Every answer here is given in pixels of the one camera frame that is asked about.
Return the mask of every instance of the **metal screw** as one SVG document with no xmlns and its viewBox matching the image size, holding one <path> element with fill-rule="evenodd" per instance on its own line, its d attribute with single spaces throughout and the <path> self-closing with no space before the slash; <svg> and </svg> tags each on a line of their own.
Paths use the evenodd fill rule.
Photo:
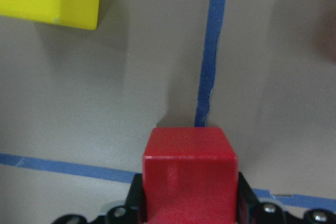
<svg viewBox="0 0 336 224">
<path fill-rule="evenodd" d="M 122 217 L 126 214 L 126 209 L 123 207 L 118 207 L 113 214 L 116 218 Z"/>
<path fill-rule="evenodd" d="M 78 224 L 79 222 L 80 219 L 77 216 L 74 216 L 70 220 L 68 220 L 66 224 Z"/>
<path fill-rule="evenodd" d="M 271 203 L 264 204 L 264 211 L 273 214 L 277 210 L 276 206 Z"/>
<path fill-rule="evenodd" d="M 313 218 L 314 218 L 314 220 L 319 221 L 319 222 L 326 222 L 327 221 L 327 215 L 324 212 L 321 212 L 321 211 L 313 212 Z"/>
</svg>

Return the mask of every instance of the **front face of red cube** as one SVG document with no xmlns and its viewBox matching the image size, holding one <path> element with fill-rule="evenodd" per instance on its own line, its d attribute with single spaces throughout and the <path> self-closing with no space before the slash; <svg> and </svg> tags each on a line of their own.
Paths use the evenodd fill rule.
<svg viewBox="0 0 336 224">
<path fill-rule="evenodd" d="M 236 222 L 237 157 L 220 128 L 156 128 L 143 155 L 149 224 Z"/>
</svg>

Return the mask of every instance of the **red block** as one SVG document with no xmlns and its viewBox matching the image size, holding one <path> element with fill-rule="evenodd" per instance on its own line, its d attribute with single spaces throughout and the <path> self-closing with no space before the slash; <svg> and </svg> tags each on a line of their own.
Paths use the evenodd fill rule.
<svg viewBox="0 0 336 224">
<path fill-rule="evenodd" d="M 149 224 L 234 224 L 237 156 L 220 128 L 156 128 L 143 154 Z"/>
</svg>

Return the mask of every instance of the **blue tape strip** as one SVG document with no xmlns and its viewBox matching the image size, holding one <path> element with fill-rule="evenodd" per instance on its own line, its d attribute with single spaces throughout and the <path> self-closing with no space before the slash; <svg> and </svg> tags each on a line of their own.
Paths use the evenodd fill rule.
<svg viewBox="0 0 336 224">
<path fill-rule="evenodd" d="M 117 170 L 90 165 L 80 165 L 3 153 L 0 153 L 0 164 L 55 173 L 106 179 L 124 183 L 131 183 L 133 176 L 136 174 L 134 172 L 128 172 L 125 170 Z M 254 192 L 259 198 L 276 199 L 287 206 L 303 208 L 324 208 L 330 211 L 336 211 L 336 199 L 327 199 L 298 194 L 294 194 L 289 197 L 273 196 L 268 190 L 262 189 L 254 189 Z"/>
<path fill-rule="evenodd" d="M 324 208 L 326 210 L 336 212 L 336 199 L 328 199 L 314 196 L 306 196 L 293 194 L 290 196 L 276 196 L 270 194 L 269 190 L 253 189 L 259 198 L 276 199 L 286 206 L 302 207 L 302 208 Z"/>
<path fill-rule="evenodd" d="M 209 114 L 210 95 L 214 87 L 216 75 L 217 43 L 223 24 L 224 7 L 225 0 L 210 0 L 198 89 L 195 127 L 204 127 Z"/>
<path fill-rule="evenodd" d="M 134 174 L 136 174 L 124 170 L 52 161 L 34 157 L 22 157 L 2 153 L 0 153 L 0 164 L 34 170 L 45 170 L 55 173 L 65 173 L 84 177 L 100 178 L 124 183 L 131 183 Z"/>
</svg>

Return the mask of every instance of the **gray floor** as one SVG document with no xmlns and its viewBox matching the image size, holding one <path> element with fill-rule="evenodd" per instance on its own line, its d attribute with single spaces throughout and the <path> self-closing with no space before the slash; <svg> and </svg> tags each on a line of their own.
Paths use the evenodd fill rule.
<svg viewBox="0 0 336 224">
<path fill-rule="evenodd" d="M 227 0 L 209 125 L 226 132 L 253 187 L 336 198 L 336 63 L 321 49 L 335 7 Z M 207 8 L 102 0 L 96 31 L 0 17 L 0 152 L 140 172 L 154 127 L 193 125 Z M 129 187 L 0 172 L 1 223 L 93 219 Z"/>
</svg>

